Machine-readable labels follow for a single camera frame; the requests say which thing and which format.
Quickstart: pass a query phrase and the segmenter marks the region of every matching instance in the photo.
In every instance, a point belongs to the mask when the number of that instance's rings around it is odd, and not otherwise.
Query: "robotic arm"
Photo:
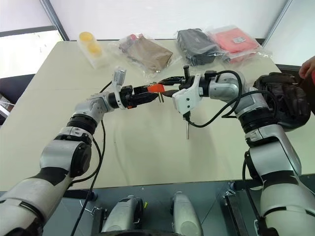
[[[88,170],[93,134],[104,114],[157,98],[156,93],[132,94],[132,86],[122,87],[125,74],[121,68],[115,71],[114,92],[79,103],[67,126],[43,150],[40,172],[0,197],[0,236],[41,235],[72,180]]]
[[[245,132],[250,149],[245,152],[245,164],[253,179],[263,185],[260,215],[257,212],[258,233],[261,236],[313,235],[315,232],[315,198],[303,185],[301,162],[283,128],[277,124],[263,96],[247,92],[257,89],[245,85],[245,80],[233,71],[206,71],[204,76],[185,76],[161,81],[162,84],[180,84],[180,90],[172,95],[176,110],[189,124],[190,111],[202,97],[230,102],[239,95],[234,112]]]

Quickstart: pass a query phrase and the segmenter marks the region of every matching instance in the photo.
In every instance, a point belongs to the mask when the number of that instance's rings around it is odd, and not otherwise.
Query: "white table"
[[[102,41],[106,47],[109,42]],[[162,45],[174,51],[173,40]],[[45,145],[55,137],[71,117],[75,105],[97,93],[112,79],[115,66],[127,69],[125,85],[147,83],[141,70],[125,59],[109,54],[109,65],[94,70],[76,42],[58,43],[32,82],[19,99],[11,115],[0,129],[0,191],[39,171],[39,159]],[[183,75],[184,60],[162,71],[160,80]],[[191,74],[205,70],[229,69],[219,61],[191,69]],[[269,58],[259,58],[237,68],[248,83],[260,75],[279,71]],[[190,128],[186,140],[186,124],[173,107],[171,99],[140,105],[136,109],[116,109],[104,117],[106,151],[95,187],[162,184],[176,182],[241,179],[244,152],[248,146],[237,119],[218,118],[203,129]],[[221,101],[204,98],[192,111],[191,120],[208,121],[222,106]],[[315,173],[315,119],[287,135],[299,154],[304,174]],[[98,127],[95,139],[102,145]],[[93,147],[90,174],[98,162]],[[73,188],[87,188],[90,181]]]

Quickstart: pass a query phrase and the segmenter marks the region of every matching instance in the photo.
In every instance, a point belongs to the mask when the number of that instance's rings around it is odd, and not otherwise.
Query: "human hand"
[[[304,62],[300,68],[299,75],[302,79],[308,77],[315,70],[315,56]]]

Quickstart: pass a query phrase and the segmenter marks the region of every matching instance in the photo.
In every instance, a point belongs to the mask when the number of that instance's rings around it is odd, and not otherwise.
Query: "yellow lid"
[[[102,55],[102,49],[97,43],[90,43],[88,45],[88,51],[94,56],[101,56]]]
[[[79,38],[83,42],[90,42],[93,40],[93,34],[90,32],[82,32],[80,33]]]

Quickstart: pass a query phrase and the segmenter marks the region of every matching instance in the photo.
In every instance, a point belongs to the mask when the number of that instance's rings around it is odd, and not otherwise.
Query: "gray floor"
[[[229,215],[221,209],[222,194],[228,187],[227,182],[203,182],[165,184],[152,186],[119,187],[97,189],[98,194],[95,202],[88,203],[87,208],[93,206],[104,207],[110,210],[121,198],[127,195],[141,197],[147,202],[144,212],[143,229],[155,229],[172,231],[172,215],[169,212],[170,198],[177,191],[182,191],[190,198],[194,209],[202,223],[205,236],[234,236],[236,235],[232,225],[226,222]],[[260,193],[253,193],[256,200]],[[253,228],[253,213],[250,209],[247,197],[240,192],[237,195],[240,209],[246,220],[248,232],[255,235]],[[74,222],[81,210],[79,200],[63,198],[54,215],[44,228],[44,236],[68,236],[71,233]],[[80,221],[76,236],[89,236],[91,234],[93,216],[85,211]]]

